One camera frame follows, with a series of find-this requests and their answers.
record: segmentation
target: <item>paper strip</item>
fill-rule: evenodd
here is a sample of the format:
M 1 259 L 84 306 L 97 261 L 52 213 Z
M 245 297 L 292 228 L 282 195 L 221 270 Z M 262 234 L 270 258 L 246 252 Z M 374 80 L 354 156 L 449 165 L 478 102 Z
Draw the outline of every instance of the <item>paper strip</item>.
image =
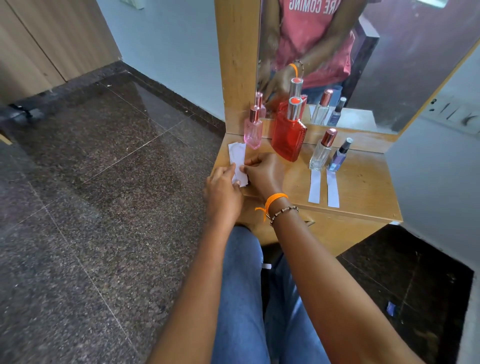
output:
M 328 207 L 340 208 L 338 199 L 338 186 L 336 184 L 336 174 L 327 170 L 327 188 L 328 188 Z
M 321 173 L 319 170 L 312 170 L 310 175 L 310 194 L 308 195 L 308 202 L 314 204 L 320 203 L 320 179 Z
M 228 145 L 228 155 L 230 156 L 230 164 L 235 163 L 235 175 L 232 182 L 240 181 L 240 187 L 245 187 L 248 184 L 248 177 L 245 173 L 240 172 L 240 166 L 245 163 L 245 143 L 232 143 Z

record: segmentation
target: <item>clear glass perfume bottle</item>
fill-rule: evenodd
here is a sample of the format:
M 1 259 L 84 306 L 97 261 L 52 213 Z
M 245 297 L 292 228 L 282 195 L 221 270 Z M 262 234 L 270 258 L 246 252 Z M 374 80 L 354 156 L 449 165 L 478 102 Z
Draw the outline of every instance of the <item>clear glass perfume bottle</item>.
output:
M 252 149 L 257 149 L 262 142 L 263 123 L 258 119 L 260 109 L 253 105 L 250 108 L 250 115 L 245 119 L 243 128 L 243 140 Z
M 318 141 L 317 146 L 313 152 L 312 158 L 310 158 L 310 169 L 321 170 L 325 165 L 325 162 L 332 150 L 331 146 L 336 137 L 336 129 L 328 129 L 322 140 Z
M 301 106 L 300 97 L 291 97 L 287 112 L 280 110 L 275 119 L 272 148 L 289 162 L 295 162 L 299 157 L 307 133 L 307 127 L 300 121 Z
M 315 125 L 324 125 L 325 116 L 328 114 L 328 104 L 330 103 L 330 99 L 332 98 L 333 90 L 328 89 L 324 91 L 322 95 L 322 99 L 320 102 L 315 106 L 315 110 L 313 111 L 312 115 L 312 124 Z
M 338 120 L 340 119 L 340 116 L 342 115 L 342 109 L 345 103 L 347 102 L 346 97 L 341 97 L 340 101 L 336 105 L 335 110 L 332 112 L 332 115 L 330 116 L 330 119 L 328 119 L 327 125 L 328 126 L 336 126 L 338 124 Z
M 347 138 L 342 146 L 333 154 L 332 160 L 328 165 L 327 169 L 331 170 L 332 172 L 338 171 L 340 166 L 342 165 L 343 161 L 347 157 L 348 149 L 350 148 L 350 144 L 353 143 L 352 138 Z
M 267 109 L 263 104 L 263 98 L 264 98 L 264 95 L 261 92 L 255 93 L 255 105 L 258 106 L 259 108 L 259 111 L 258 111 L 259 118 L 265 118 L 265 116 L 267 115 Z

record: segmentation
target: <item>knee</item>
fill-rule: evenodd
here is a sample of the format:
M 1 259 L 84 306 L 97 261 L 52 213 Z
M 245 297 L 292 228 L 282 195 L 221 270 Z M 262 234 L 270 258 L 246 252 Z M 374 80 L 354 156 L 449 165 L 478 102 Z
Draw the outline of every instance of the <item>knee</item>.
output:
M 225 249 L 224 269 L 233 266 L 261 269 L 263 259 L 262 249 L 256 236 L 243 226 L 235 226 Z

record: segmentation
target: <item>wooden cabinet door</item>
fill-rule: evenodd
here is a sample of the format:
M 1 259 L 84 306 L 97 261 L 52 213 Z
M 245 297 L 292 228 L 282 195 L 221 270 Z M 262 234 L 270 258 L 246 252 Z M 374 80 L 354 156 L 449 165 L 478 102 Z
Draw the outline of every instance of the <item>wooden cabinet door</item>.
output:
M 7 0 L 65 80 L 121 59 L 96 0 Z
M 0 49 L 0 103 L 65 82 L 5 0 L 0 0 Z

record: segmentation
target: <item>pink perfume bottle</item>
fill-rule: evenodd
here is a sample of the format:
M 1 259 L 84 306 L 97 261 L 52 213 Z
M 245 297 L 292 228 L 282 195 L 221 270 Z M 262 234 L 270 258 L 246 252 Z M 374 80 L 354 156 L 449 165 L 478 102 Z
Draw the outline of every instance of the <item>pink perfume bottle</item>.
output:
M 262 121 L 258 119 L 260 108 L 253 105 L 250 108 L 250 115 L 245 119 L 243 128 L 243 140 L 252 149 L 257 149 L 262 141 Z
M 272 148 L 290 162 L 295 162 L 299 157 L 307 132 L 307 127 L 300 121 L 302 103 L 300 97 L 291 97 L 287 112 L 279 110 L 275 119 Z
M 258 108 L 260 109 L 258 111 L 259 118 L 265 118 L 265 116 L 267 115 L 267 109 L 263 104 L 263 98 L 264 98 L 264 95 L 261 92 L 257 92 L 255 94 L 255 105 L 258 106 Z

